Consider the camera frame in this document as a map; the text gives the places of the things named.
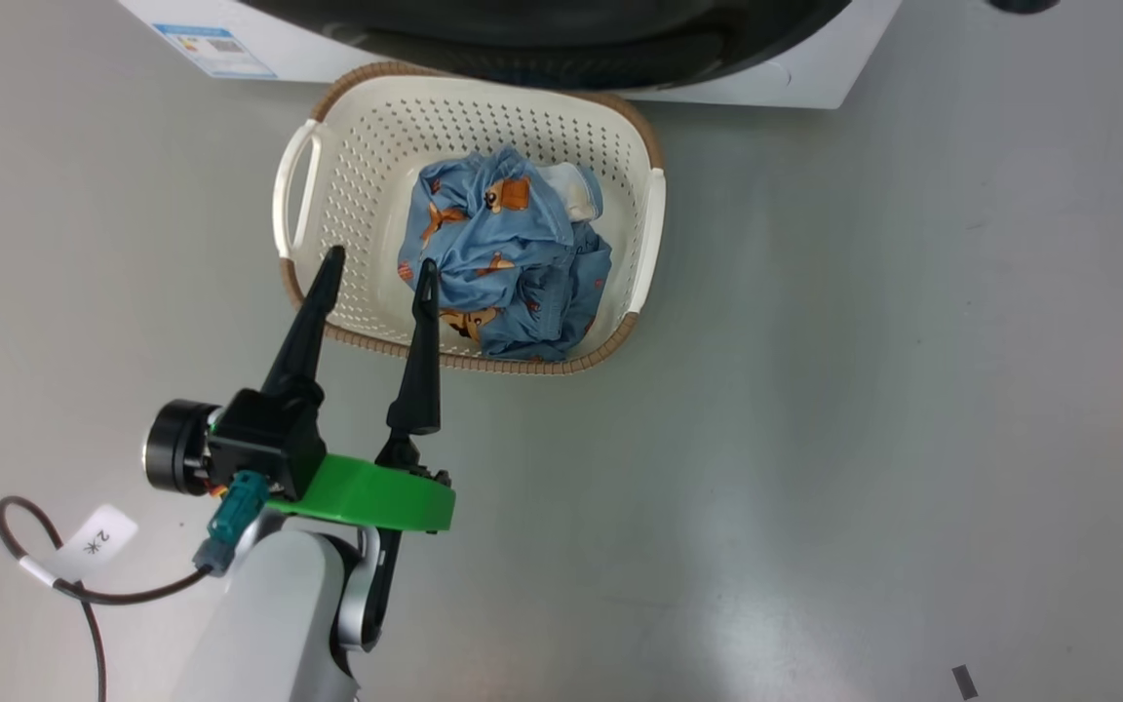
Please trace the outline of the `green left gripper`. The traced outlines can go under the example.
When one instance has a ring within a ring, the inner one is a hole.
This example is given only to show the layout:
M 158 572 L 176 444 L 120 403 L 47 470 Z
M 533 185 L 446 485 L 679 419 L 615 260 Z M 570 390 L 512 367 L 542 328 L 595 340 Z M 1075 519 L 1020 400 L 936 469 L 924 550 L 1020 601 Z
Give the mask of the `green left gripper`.
M 318 361 L 325 346 L 329 314 L 343 284 L 346 249 L 331 246 L 300 299 L 293 323 L 261 388 L 264 396 L 282 396 L 320 405 Z M 432 474 L 420 463 L 420 452 L 407 436 L 441 430 L 440 270 L 424 258 L 411 303 L 414 332 L 398 399 L 389 405 L 393 435 L 378 457 L 366 461 L 327 454 L 302 496 L 273 496 L 270 507 L 281 514 L 312 517 L 326 523 L 377 527 L 402 532 L 437 534 L 453 525 L 456 492 L 446 471 Z

